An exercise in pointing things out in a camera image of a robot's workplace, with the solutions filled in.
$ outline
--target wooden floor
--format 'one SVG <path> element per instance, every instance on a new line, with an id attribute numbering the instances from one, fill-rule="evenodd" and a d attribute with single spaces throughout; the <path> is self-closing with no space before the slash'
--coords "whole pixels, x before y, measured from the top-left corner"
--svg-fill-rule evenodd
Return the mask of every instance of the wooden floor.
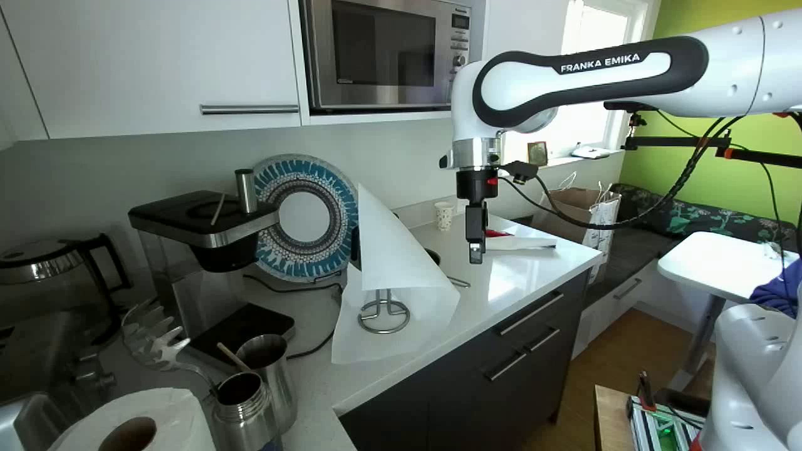
<path id="1" fill-rule="evenodd" d="M 654 387 L 664 387 L 680 369 L 689 332 L 646 314 L 629 311 L 571 360 L 558 424 L 537 425 L 521 451 L 594 451 L 594 385 L 638 390 L 646 370 Z M 710 397 L 712 370 L 689 392 Z"/>

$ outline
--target microwave door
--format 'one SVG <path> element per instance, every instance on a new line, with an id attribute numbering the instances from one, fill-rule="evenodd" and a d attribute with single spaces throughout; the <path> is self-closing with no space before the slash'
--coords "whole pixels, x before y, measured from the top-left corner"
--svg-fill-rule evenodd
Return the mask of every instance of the microwave door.
<path id="1" fill-rule="evenodd" d="M 318 111 L 446 107 L 451 13 L 422 3 L 331 0 L 313 15 L 313 99 Z"/>

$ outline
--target cup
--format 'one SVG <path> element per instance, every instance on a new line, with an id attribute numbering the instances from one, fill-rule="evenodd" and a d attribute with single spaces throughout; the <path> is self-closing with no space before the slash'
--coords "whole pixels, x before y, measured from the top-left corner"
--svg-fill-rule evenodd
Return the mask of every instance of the cup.
<path id="1" fill-rule="evenodd" d="M 286 381 L 286 337 L 278 332 L 254 335 L 235 355 L 267 381 L 277 431 L 286 434 L 297 421 L 297 400 Z"/>
<path id="2" fill-rule="evenodd" d="M 451 230 L 451 220 L 454 220 L 454 203 L 435 203 L 435 223 L 436 223 L 436 230 L 446 232 Z"/>
<path id="3" fill-rule="evenodd" d="M 271 392 L 258 372 L 245 370 L 225 379 L 214 392 L 209 424 L 217 449 L 282 449 Z"/>

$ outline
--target blue patterned plate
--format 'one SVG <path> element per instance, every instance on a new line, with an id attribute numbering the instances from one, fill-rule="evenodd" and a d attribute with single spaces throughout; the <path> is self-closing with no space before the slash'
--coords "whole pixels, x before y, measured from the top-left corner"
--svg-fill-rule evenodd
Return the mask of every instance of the blue patterned plate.
<path id="1" fill-rule="evenodd" d="M 311 283 L 352 260 L 356 189 L 331 163 L 286 153 L 254 168 L 257 196 L 278 206 L 277 225 L 261 230 L 257 265 L 269 275 Z"/>

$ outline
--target white countertop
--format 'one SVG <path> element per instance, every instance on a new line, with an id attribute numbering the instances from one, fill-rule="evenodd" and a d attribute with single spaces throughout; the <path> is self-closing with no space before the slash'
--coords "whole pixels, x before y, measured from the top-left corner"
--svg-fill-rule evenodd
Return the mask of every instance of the white countertop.
<path id="1" fill-rule="evenodd" d="M 382 390 L 446 355 L 526 303 L 590 270 L 601 258 L 599 250 L 580 243 L 492 218 L 492 227 L 497 230 L 510 230 L 524 237 L 554 237 L 558 247 L 489 250 L 482 265 L 472 265 L 462 223 L 462 215 L 454 218 L 454 227 L 450 232 L 438 232 L 435 225 L 415 230 L 427 247 L 441 256 L 446 275 L 472 283 L 472 287 L 459 287 L 462 301 L 451 326 L 441 331 L 438 340 L 415 355 L 333 365 L 331 345 L 327 345 L 313 355 L 292 360 L 289 379 L 294 382 L 299 417 L 284 440 L 289 451 L 353 449 L 339 412 L 371 400 Z"/>
<path id="2" fill-rule="evenodd" d="M 771 243 L 740 241 L 723 232 L 692 232 L 658 268 L 673 281 L 702 287 L 729 301 L 747 301 L 753 290 L 771 283 L 801 256 Z"/>

